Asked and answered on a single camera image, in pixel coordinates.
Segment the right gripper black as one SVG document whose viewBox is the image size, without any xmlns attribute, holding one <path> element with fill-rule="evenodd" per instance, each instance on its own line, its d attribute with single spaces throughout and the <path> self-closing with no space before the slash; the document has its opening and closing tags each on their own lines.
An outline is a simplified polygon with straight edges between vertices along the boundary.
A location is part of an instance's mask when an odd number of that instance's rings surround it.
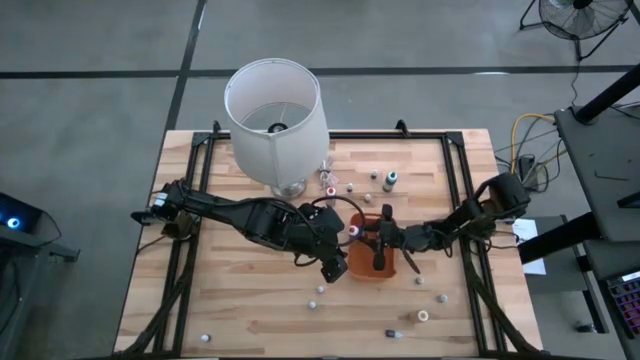
<svg viewBox="0 0 640 360">
<path fill-rule="evenodd" d="M 363 232 L 376 233 L 365 233 L 361 237 L 362 242 L 368 245 L 373 245 L 373 268 L 375 270 L 385 269 L 385 250 L 387 248 L 400 249 L 403 257 L 410 267 L 413 270 L 418 269 L 416 263 L 409 255 L 409 251 L 406 249 L 407 240 L 404 235 L 404 230 L 401 229 L 393 219 L 393 208 L 391 205 L 383 204 L 381 216 L 376 220 L 376 222 L 374 224 L 362 226 L 361 230 Z"/>
</svg>

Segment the black metal beam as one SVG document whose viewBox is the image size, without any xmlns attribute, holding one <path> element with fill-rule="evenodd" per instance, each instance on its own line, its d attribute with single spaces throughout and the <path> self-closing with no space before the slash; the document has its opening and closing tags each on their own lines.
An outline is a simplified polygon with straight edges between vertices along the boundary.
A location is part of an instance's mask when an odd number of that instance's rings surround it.
<svg viewBox="0 0 640 360">
<path fill-rule="evenodd" d="M 549 231 L 533 237 L 518 246 L 522 264 L 541 259 L 565 248 L 580 244 L 586 240 L 602 238 L 596 218 L 592 212 L 567 220 L 561 216 L 562 223 Z"/>
</svg>

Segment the table lamp with white shade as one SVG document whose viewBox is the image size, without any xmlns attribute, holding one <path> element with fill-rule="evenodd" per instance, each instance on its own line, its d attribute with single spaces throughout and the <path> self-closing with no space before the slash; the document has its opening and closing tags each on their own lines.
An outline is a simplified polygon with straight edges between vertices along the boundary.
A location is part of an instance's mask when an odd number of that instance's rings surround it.
<svg viewBox="0 0 640 360">
<path fill-rule="evenodd" d="M 270 187 L 278 198 L 300 197 L 329 151 L 329 130 L 315 75 L 292 60 L 256 60 L 228 81 L 224 105 L 239 168 Z M 301 109 L 303 117 L 291 125 L 272 120 L 266 130 L 248 124 L 258 112 L 278 107 Z"/>
</svg>

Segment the black vertical pole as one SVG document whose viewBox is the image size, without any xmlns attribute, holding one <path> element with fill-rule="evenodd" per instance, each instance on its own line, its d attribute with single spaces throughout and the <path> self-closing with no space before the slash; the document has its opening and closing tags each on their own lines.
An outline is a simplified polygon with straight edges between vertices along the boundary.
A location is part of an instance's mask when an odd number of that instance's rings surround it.
<svg viewBox="0 0 640 360">
<path fill-rule="evenodd" d="M 638 86 L 640 86 L 640 63 L 578 109 L 574 113 L 574 119 L 583 125 L 591 125 L 601 113 Z"/>
</svg>

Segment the keyboard with lit keys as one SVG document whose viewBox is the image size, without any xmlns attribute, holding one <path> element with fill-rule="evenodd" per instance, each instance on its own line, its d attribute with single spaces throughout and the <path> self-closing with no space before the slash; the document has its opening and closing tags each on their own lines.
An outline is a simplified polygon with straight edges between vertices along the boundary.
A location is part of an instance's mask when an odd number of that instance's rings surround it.
<svg viewBox="0 0 640 360">
<path fill-rule="evenodd" d="M 606 283 L 626 336 L 640 338 L 640 270 L 613 277 Z"/>
</svg>

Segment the black power strip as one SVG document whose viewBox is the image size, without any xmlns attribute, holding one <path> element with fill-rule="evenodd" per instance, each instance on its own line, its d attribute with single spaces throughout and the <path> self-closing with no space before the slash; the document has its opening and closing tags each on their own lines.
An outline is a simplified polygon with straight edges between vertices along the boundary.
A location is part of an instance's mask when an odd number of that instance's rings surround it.
<svg viewBox="0 0 640 360">
<path fill-rule="evenodd" d="M 525 154 L 517 160 L 517 170 L 521 182 L 526 186 L 532 186 L 538 162 L 533 154 Z"/>
</svg>

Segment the black computer with blue light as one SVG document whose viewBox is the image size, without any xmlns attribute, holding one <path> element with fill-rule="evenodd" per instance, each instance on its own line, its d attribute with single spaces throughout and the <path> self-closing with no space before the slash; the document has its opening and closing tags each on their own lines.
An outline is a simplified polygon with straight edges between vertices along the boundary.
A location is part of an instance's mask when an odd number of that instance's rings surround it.
<svg viewBox="0 0 640 360">
<path fill-rule="evenodd" d="M 61 236 L 46 211 L 0 192 L 0 243 L 41 248 Z"/>
</svg>

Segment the orange plastic basket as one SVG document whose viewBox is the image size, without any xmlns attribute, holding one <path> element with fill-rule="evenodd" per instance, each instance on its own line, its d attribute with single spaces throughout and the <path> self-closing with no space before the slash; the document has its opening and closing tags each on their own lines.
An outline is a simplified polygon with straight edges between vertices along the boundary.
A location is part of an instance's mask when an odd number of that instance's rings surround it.
<svg viewBox="0 0 640 360">
<path fill-rule="evenodd" d="M 387 248 L 385 250 L 385 269 L 375 270 L 373 268 L 373 245 L 368 245 L 361 241 L 361 237 L 365 233 L 376 234 L 373 232 L 363 232 L 360 229 L 360 239 L 349 245 L 347 249 L 349 274 L 358 281 L 382 282 L 393 278 L 396 275 L 395 250 L 393 248 Z"/>
</svg>

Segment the black floor fan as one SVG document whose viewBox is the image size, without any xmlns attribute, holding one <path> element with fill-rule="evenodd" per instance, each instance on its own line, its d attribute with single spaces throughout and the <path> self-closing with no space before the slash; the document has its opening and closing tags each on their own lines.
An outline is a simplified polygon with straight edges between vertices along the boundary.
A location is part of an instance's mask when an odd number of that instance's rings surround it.
<svg viewBox="0 0 640 360">
<path fill-rule="evenodd" d="M 543 27 L 572 42 L 580 63 L 627 21 L 632 5 L 633 0 L 531 0 L 519 30 Z"/>
</svg>

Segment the dark grey side table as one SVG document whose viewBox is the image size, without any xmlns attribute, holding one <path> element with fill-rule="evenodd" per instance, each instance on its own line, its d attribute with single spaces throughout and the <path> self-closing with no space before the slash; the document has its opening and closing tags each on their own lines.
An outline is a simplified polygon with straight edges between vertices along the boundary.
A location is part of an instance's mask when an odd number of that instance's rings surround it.
<svg viewBox="0 0 640 360">
<path fill-rule="evenodd" d="M 640 119 L 611 109 L 591 125 L 575 120 L 569 109 L 554 117 L 602 236 L 640 241 L 640 207 L 618 204 L 640 193 Z"/>
</svg>

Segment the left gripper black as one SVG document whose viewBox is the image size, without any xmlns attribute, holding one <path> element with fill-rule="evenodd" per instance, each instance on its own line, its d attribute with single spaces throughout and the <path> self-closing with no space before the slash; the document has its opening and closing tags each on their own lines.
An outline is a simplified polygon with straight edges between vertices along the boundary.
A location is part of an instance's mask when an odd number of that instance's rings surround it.
<svg viewBox="0 0 640 360">
<path fill-rule="evenodd" d="M 348 269 L 347 254 L 338 241 L 338 233 L 344 229 L 344 223 L 331 207 L 303 203 L 299 210 L 312 227 L 312 230 L 304 230 L 307 238 L 303 241 L 300 254 L 312 261 L 320 261 L 323 278 L 327 283 L 334 283 Z M 345 226 L 358 226 L 358 222 L 351 219 L 345 222 Z M 350 245 L 357 240 L 357 237 L 350 237 L 342 245 Z"/>
</svg>

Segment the white paper sheet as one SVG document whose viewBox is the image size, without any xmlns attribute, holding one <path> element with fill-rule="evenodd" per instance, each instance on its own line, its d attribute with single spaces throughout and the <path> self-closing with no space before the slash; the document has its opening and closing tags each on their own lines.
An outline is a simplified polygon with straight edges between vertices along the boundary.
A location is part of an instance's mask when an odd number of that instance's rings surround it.
<svg viewBox="0 0 640 360">
<path fill-rule="evenodd" d="M 512 224 L 513 233 L 516 235 L 516 245 L 520 246 L 528 240 L 538 235 L 536 222 L 532 219 L 516 219 Z M 537 259 L 528 263 L 523 263 L 523 271 L 526 275 L 546 274 L 546 268 L 543 259 Z"/>
</svg>

